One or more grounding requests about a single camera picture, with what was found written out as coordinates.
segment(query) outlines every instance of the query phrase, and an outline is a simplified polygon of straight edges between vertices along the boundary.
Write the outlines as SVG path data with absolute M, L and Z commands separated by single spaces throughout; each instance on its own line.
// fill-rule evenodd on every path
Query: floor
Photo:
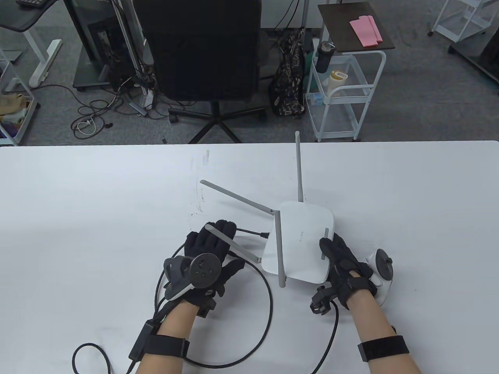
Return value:
M 449 55 L 450 42 L 439 34 L 427 37 L 444 0 L 372 0 L 385 28 L 395 42 L 396 49 L 387 52 L 383 76 L 367 112 L 360 137 L 362 141 L 422 141 L 422 140 L 499 140 L 499 87 L 484 78 L 456 55 Z M 62 38 L 63 46 L 50 69 L 45 84 L 71 87 L 81 43 L 62 1 L 58 1 L 38 22 L 36 29 L 44 40 Z M 22 77 L 28 80 L 36 65 L 36 57 L 21 34 L 0 30 L 4 49 L 25 49 L 17 64 Z M 272 74 L 278 61 L 277 54 L 262 70 Z M 374 71 L 372 61 L 365 61 L 366 70 Z M 102 91 L 76 93 L 88 103 L 112 96 Z M 105 115 L 110 129 L 96 137 L 81 141 L 74 138 L 69 128 L 78 117 L 79 104 L 71 94 L 59 87 L 36 91 L 42 107 L 27 132 L 23 145 L 83 145 L 83 144 L 169 144 L 186 143 L 201 128 L 196 120 L 180 119 L 170 124 L 168 119 L 151 120 L 117 113 Z M 268 105 L 266 85 L 251 103 L 225 103 L 222 111 Z M 196 110 L 208 108 L 196 104 Z M 130 108 L 121 110 L 132 113 Z M 160 105 L 159 111 L 166 112 Z M 243 142 L 292 142 L 294 131 L 302 132 L 303 141 L 313 141 L 313 132 L 307 116 L 296 120 L 279 118 L 269 111 L 268 121 L 259 123 L 254 118 L 227 123 Z M 230 142 L 219 129 L 209 133 L 204 143 Z

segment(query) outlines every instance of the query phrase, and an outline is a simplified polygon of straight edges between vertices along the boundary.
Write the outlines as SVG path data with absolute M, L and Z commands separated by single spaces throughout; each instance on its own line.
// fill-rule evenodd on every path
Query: patterned bag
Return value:
M 293 30 L 280 45 L 282 58 L 268 87 L 270 106 L 277 116 L 299 116 L 305 112 L 303 105 L 303 28 Z

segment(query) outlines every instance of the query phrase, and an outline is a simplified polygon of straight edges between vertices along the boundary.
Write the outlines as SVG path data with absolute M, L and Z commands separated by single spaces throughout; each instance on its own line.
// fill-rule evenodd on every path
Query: hand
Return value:
M 376 286 L 369 280 L 373 271 L 353 255 L 345 241 L 337 234 L 333 240 L 322 238 L 319 241 L 320 250 L 330 261 L 328 281 L 331 283 L 339 302 L 348 309 L 346 302 L 353 293 L 366 289 L 374 296 Z
M 208 222 L 208 224 L 229 238 L 234 239 L 236 234 L 235 223 L 219 220 L 217 223 Z M 193 231 L 187 235 L 184 253 L 188 257 L 196 257 L 202 253 L 211 253 L 218 257 L 220 263 L 223 263 L 229 249 L 230 245 L 210 233 L 205 229 L 205 226 L 203 226 L 199 233 Z M 245 263 L 240 258 L 229 262 L 222 268 L 218 280 L 215 281 L 213 285 L 208 288 L 196 288 L 188 291 L 182 296 L 182 298 L 193 305 L 201 307 L 202 309 L 203 307 L 206 307 L 207 304 L 210 304 L 208 308 L 213 309 L 215 307 L 215 302 L 213 301 L 215 293 L 218 293 L 219 296 L 223 296 L 225 293 L 225 283 L 239 270 L 244 268 L 244 266 Z

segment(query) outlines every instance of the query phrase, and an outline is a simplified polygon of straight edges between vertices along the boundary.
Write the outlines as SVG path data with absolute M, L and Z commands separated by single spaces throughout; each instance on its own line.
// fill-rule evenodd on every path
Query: white controller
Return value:
M 369 280 L 373 282 L 378 289 L 374 298 L 381 306 L 385 302 L 386 297 L 388 296 L 388 291 L 390 291 L 390 286 L 392 285 L 392 259 L 388 257 L 383 249 L 378 249 L 365 260 L 374 272 Z

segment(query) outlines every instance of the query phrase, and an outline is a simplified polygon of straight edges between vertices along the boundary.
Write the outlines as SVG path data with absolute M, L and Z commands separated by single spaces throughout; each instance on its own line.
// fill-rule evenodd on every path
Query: keyboard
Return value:
M 16 3 L 29 8 L 43 8 L 48 0 L 15 0 Z

